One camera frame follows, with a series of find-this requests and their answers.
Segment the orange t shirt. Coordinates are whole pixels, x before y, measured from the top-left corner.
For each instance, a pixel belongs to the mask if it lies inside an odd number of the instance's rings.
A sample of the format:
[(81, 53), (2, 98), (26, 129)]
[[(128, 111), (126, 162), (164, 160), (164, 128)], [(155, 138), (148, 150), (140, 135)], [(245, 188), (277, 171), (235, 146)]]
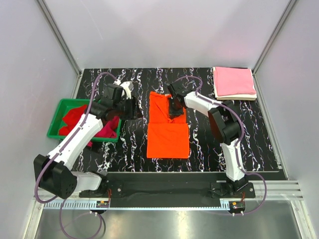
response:
[(170, 95), (150, 92), (147, 158), (187, 159), (189, 157), (186, 110), (183, 110), (182, 115), (170, 118), (169, 99)]

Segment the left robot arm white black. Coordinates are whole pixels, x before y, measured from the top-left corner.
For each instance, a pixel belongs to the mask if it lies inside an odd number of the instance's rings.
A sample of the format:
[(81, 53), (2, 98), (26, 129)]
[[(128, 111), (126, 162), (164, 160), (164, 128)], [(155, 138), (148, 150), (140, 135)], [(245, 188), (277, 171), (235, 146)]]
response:
[(120, 85), (108, 84), (102, 97), (90, 100), (79, 122), (63, 141), (46, 156), (36, 156), (33, 161), (36, 199), (39, 199), (39, 188), (61, 199), (80, 191), (91, 191), (96, 197), (107, 193), (108, 185), (102, 182), (100, 174), (73, 172), (72, 168), (79, 154), (106, 122), (115, 116), (123, 120), (136, 120), (143, 116), (136, 97), (132, 95), (133, 88), (131, 81)]

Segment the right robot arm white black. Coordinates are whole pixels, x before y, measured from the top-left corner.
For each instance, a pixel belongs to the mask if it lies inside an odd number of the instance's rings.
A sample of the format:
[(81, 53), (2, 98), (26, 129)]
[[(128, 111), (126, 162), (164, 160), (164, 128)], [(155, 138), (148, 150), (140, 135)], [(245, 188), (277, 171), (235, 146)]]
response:
[(212, 188), (212, 193), (218, 196), (244, 197), (248, 180), (243, 172), (243, 162), (240, 151), (240, 141), (243, 137), (243, 123), (231, 101), (220, 102), (187, 89), (182, 82), (175, 81), (167, 86), (169, 98), (168, 113), (170, 118), (183, 114), (190, 108), (207, 116), (210, 129), (215, 139), (220, 143), (226, 163), (226, 182), (218, 188)]

